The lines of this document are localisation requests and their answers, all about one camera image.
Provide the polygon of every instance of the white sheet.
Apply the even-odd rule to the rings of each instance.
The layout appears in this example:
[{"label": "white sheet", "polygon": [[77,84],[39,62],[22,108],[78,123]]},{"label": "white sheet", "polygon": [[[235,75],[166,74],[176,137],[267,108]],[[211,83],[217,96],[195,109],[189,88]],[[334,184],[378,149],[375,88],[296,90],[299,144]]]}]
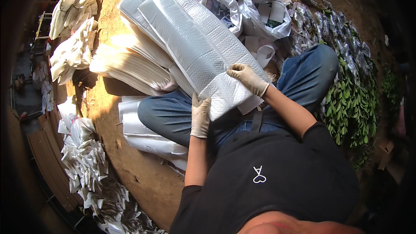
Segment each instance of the white sheet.
[{"label": "white sheet", "polygon": [[[132,4],[139,5],[139,13]],[[262,79],[270,80],[241,42],[198,1],[123,0],[119,8],[126,16],[135,16],[131,21],[140,28],[150,25],[153,32],[146,33],[162,40],[199,97],[212,98],[211,120],[248,99],[240,109],[243,114],[262,102],[225,71],[234,63],[249,64]]]}]

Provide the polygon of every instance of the white work glove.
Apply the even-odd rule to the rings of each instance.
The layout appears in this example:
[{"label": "white work glove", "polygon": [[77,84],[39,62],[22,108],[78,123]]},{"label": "white work glove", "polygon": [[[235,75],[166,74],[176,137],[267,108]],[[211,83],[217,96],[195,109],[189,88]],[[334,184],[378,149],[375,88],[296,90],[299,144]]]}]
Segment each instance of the white work glove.
[{"label": "white work glove", "polygon": [[266,92],[269,83],[262,80],[248,64],[233,64],[227,74],[240,80],[251,92],[260,98]]},{"label": "white work glove", "polygon": [[209,127],[209,108],[211,107],[211,98],[205,101],[198,101],[196,92],[192,96],[192,127],[190,135],[197,138],[207,138]]}]

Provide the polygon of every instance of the black t-shirt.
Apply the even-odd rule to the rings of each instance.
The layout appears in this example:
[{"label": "black t-shirt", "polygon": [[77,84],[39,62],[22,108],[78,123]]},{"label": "black t-shirt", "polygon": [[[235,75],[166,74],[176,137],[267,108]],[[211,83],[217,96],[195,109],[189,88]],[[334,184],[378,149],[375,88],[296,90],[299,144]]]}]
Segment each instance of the black t-shirt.
[{"label": "black t-shirt", "polygon": [[322,123],[302,143],[285,131],[243,131],[220,149],[203,187],[184,187],[169,233],[233,234],[266,211],[343,223],[358,198],[356,174]]}]

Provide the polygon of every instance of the jeans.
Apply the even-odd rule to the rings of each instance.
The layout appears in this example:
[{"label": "jeans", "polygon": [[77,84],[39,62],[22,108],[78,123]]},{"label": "jeans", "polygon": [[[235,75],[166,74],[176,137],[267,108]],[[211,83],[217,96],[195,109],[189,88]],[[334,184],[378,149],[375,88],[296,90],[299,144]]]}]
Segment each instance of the jeans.
[{"label": "jeans", "polygon": [[[307,52],[288,58],[282,67],[278,90],[313,113],[327,94],[338,72],[338,58],[327,45],[316,45]],[[191,98],[181,89],[147,97],[140,103],[138,117],[150,130],[185,147],[189,147]],[[211,122],[208,143],[218,150],[234,133],[250,131],[252,116],[237,108]],[[263,110],[260,132],[290,131],[283,119],[270,107]]]}]

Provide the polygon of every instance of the dirt floor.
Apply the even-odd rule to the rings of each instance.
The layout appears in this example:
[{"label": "dirt floor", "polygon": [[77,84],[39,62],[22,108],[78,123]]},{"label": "dirt floor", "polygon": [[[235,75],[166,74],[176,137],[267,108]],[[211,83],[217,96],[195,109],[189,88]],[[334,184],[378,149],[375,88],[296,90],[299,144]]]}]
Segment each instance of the dirt floor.
[{"label": "dirt floor", "polygon": [[[116,8],[121,0],[100,1],[101,12],[96,17],[99,21],[97,44],[106,44],[109,43],[111,36],[128,33],[128,29],[120,20]],[[384,31],[371,0],[328,1],[337,10],[342,11],[349,20],[354,21],[361,39],[370,46],[374,59],[377,58],[378,52],[381,53],[382,58],[390,58],[390,53],[384,45]],[[60,89],[60,101],[65,100],[65,94],[70,96],[74,93],[74,86],[70,82],[66,88]],[[167,165],[160,164],[160,159],[157,157],[129,147],[122,135],[123,125],[119,123],[117,105],[120,101],[120,97],[106,92],[102,77],[99,77],[96,86],[86,92],[82,112],[95,123],[104,141],[107,157],[121,183],[160,228],[169,230],[179,206],[184,178]]]}]

